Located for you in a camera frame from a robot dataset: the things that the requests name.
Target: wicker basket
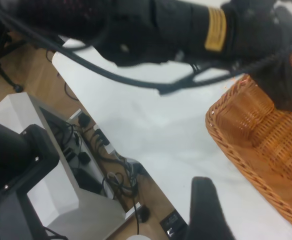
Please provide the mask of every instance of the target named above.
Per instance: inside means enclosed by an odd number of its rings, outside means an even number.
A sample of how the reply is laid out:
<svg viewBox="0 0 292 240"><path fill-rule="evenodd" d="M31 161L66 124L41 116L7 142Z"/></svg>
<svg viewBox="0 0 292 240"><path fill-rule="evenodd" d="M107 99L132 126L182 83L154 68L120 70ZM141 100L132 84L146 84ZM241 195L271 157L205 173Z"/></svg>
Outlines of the wicker basket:
<svg viewBox="0 0 292 240"><path fill-rule="evenodd" d="M251 184L292 224L292 112L244 76L206 114L209 134Z"/></svg>

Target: chair leg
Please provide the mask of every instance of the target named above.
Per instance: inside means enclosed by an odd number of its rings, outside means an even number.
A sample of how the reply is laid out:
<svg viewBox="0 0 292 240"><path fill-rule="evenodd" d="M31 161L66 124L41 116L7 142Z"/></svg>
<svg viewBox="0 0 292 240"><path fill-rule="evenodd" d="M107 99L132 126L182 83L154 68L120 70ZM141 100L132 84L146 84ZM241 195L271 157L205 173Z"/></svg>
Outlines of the chair leg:
<svg viewBox="0 0 292 240"><path fill-rule="evenodd" d="M15 90L16 93L21 93L24 89L21 85L18 85L16 83L14 83L9 76L7 76L7 74L4 72L4 70L1 67L0 64L0 75L1 77L9 84L13 87L13 89Z"/></svg>

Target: small white object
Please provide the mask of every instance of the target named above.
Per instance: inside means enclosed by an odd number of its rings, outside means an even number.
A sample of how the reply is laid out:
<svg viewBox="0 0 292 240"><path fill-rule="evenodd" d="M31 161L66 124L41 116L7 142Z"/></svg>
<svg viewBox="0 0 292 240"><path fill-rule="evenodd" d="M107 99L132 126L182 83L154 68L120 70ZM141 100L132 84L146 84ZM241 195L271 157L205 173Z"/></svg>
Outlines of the small white object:
<svg viewBox="0 0 292 240"><path fill-rule="evenodd" d="M225 2L191 1L215 7ZM74 45L69 40L65 47ZM117 67L96 49L78 55L112 73L149 82L171 83L193 72L176 62ZM205 115L227 90L225 84L233 84L231 79L160 96L153 89L111 81L60 53L52 62L115 150L144 166L185 222L190 220L192 178L204 176L215 184L236 239L292 239L292 225L232 165L206 129ZM212 69L195 80L224 73Z"/></svg>
<svg viewBox="0 0 292 240"><path fill-rule="evenodd" d="M143 235L134 235L127 238L127 240L151 240L151 239Z"/></svg>

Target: white surface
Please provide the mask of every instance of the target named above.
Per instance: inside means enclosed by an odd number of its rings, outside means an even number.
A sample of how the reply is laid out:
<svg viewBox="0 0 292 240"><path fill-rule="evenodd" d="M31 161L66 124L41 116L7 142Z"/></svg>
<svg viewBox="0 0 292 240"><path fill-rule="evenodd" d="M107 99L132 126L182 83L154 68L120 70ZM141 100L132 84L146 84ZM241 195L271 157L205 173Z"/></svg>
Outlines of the white surface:
<svg viewBox="0 0 292 240"><path fill-rule="evenodd" d="M66 43L67 47L76 44L73 40ZM92 48L78 55L111 72L144 81L172 82L191 71L189 66L173 62L117 68ZM205 127L207 110L232 81L159 96L155 90L101 77L60 53L52 62L113 147L143 164L186 222L192 178L204 176L214 182L237 240L292 240L292 225L239 173Z"/></svg>
<svg viewBox="0 0 292 240"><path fill-rule="evenodd" d="M69 240L90 240L92 236L103 240L125 222L125 212L119 202L79 188L40 107L58 115L27 93L8 95L0 102L0 124L17 133L31 124L47 129L60 156L58 165L29 191L28 197L43 226Z"/></svg>
<svg viewBox="0 0 292 240"><path fill-rule="evenodd" d="M151 239L149 239L148 237L143 236L143 235L134 235L134 236L127 238L127 240L151 240Z"/></svg>

